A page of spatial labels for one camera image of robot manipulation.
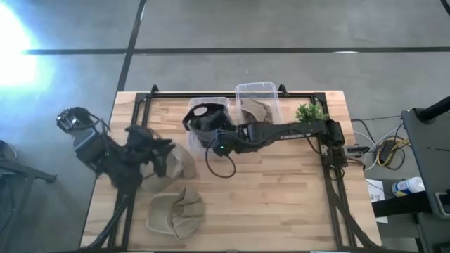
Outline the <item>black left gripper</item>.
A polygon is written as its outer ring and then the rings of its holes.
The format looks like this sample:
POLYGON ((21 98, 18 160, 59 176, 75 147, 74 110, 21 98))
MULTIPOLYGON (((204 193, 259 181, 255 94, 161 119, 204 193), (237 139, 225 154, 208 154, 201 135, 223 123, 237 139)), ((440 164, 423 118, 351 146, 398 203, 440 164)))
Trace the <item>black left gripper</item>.
POLYGON ((166 176, 167 158, 171 153, 170 150, 175 147, 172 139, 160 138, 153 130, 137 125, 128 126, 125 131, 128 133, 125 144, 125 161, 128 164, 151 162, 158 177, 166 176))

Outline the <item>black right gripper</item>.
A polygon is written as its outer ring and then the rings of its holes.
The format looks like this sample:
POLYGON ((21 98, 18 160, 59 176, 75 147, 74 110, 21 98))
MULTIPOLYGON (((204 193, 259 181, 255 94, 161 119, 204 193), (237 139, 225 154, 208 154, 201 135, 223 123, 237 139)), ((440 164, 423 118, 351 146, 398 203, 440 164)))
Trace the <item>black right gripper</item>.
POLYGON ((201 118, 196 122, 198 129, 216 129, 212 131, 199 131, 198 140, 201 143, 209 143, 213 152, 222 157, 231 152, 237 154, 247 153, 247 134, 245 133, 248 124, 232 126, 231 128, 220 128, 225 123, 221 118, 201 118))

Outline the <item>dark green hat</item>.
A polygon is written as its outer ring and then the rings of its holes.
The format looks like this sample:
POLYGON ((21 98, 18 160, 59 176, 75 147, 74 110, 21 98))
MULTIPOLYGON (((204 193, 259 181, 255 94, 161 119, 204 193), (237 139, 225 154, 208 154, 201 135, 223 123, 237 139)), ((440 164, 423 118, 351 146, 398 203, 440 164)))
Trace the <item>dark green hat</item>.
MULTIPOLYGON (((225 123, 222 127, 224 129, 231 128, 233 125, 231 118, 228 114, 228 110, 221 104, 214 104, 214 103, 206 103, 195 106, 191 111, 188 111, 188 113, 185 115, 185 117, 182 120, 182 124, 184 128, 187 131, 192 131, 198 138, 198 132, 199 131, 212 131, 216 129, 198 129, 196 126, 196 122, 201 118, 221 118, 225 120, 225 123), (195 116, 193 114, 193 111, 196 108, 199 107, 206 107, 207 112, 200 116, 195 116)), ((209 143, 201 143, 204 148, 208 146, 209 143)))

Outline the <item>tan cap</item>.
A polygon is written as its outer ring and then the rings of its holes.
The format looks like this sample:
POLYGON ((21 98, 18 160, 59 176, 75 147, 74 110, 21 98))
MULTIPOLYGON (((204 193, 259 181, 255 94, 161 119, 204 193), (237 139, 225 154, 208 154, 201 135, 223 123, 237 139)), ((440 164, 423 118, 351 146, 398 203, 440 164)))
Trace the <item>tan cap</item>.
POLYGON ((273 122, 271 107, 266 103, 261 103, 251 98, 243 98, 240 102, 244 123, 273 122))
POLYGON ((166 175, 158 177, 152 162, 142 164, 140 172, 143 175, 141 187, 151 193, 159 193, 168 188, 178 179, 193 179, 196 174, 196 161, 192 154, 179 143, 167 157, 166 175))
POLYGON ((191 237, 205 218, 205 203, 198 192, 183 188, 179 193, 152 197, 146 219, 150 231, 173 235, 177 240, 191 237))

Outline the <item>clear plastic bin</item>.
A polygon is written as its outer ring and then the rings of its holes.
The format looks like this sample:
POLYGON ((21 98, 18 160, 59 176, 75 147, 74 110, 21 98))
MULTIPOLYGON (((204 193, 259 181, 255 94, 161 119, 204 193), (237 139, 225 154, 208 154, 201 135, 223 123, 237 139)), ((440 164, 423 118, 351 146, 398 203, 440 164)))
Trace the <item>clear plastic bin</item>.
MULTIPOLYGON (((192 98, 188 102, 188 111, 191 111, 195 106, 206 104, 206 103, 214 103, 214 104, 221 104, 223 105, 227 110, 229 109, 231 105, 231 101, 223 96, 215 96, 215 97, 197 97, 192 98)), ((199 107, 196 108, 193 111, 193 114, 195 116, 203 115, 207 112, 206 107, 199 107)), ((200 153, 201 151, 204 151, 205 148, 201 144, 201 142, 198 140, 197 136, 192 131, 186 132, 186 144, 190 151, 195 153, 200 153)))
POLYGON ((244 124, 243 116, 241 112, 241 102, 243 98, 251 98, 261 103, 266 103, 271 107, 273 114, 272 124, 281 124, 283 118, 281 116, 281 107, 278 99, 278 91, 275 84, 272 82, 253 82, 239 84, 235 88, 236 93, 236 106, 239 116, 239 122, 244 124))

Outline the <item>green potted plant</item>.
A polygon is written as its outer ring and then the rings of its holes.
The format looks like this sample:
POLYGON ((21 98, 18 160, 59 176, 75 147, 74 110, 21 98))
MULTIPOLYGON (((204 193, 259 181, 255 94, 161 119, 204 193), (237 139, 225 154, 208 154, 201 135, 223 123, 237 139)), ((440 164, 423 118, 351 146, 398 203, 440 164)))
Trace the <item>green potted plant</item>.
POLYGON ((329 115, 323 111, 320 105, 300 104, 295 112, 295 118, 299 122, 314 122, 329 119, 329 115))

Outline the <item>black floor stand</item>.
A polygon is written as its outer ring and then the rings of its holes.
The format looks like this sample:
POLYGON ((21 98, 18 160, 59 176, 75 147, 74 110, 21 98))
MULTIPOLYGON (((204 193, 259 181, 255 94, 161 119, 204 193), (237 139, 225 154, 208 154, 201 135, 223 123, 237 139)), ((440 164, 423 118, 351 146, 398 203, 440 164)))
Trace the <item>black floor stand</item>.
POLYGON ((0 253, 6 253, 14 234, 14 226, 29 199, 33 183, 41 179, 54 183, 55 174, 20 164, 17 152, 0 140, 0 253))

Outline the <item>white paper sheet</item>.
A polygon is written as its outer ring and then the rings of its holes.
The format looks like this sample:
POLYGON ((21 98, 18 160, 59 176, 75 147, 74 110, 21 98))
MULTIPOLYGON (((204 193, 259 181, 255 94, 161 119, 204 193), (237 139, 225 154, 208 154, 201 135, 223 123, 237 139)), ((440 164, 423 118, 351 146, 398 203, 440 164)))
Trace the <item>white paper sheet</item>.
POLYGON ((382 181, 366 179, 371 202, 379 202, 385 199, 382 181))

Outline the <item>black power adapter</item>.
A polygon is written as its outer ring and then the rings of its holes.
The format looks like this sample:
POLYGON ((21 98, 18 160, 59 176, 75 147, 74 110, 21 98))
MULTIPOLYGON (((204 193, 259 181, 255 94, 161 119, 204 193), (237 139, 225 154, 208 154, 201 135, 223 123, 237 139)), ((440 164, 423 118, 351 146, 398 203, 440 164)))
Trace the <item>black power adapter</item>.
POLYGON ((397 142, 394 140, 387 140, 381 145, 379 153, 379 162, 381 164, 384 164, 389 160, 390 153, 396 144, 397 142))

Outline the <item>white blue spray can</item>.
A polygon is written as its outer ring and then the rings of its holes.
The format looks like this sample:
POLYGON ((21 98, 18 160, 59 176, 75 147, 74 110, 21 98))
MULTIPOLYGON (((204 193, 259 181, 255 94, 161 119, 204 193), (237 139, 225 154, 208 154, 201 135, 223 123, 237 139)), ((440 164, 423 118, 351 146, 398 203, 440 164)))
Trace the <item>white blue spray can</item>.
POLYGON ((425 191, 421 177, 412 177, 392 184, 392 193, 397 197, 403 197, 425 191))

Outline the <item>black cart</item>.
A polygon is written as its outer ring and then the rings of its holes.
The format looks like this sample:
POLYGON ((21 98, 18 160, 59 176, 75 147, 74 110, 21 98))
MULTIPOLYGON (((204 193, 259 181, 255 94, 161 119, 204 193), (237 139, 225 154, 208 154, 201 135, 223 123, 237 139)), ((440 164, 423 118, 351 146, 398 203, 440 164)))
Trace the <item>black cart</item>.
POLYGON ((430 206, 419 214, 423 246, 450 253, 450 96, 427 108, 403 110, 401 118, 430 206))

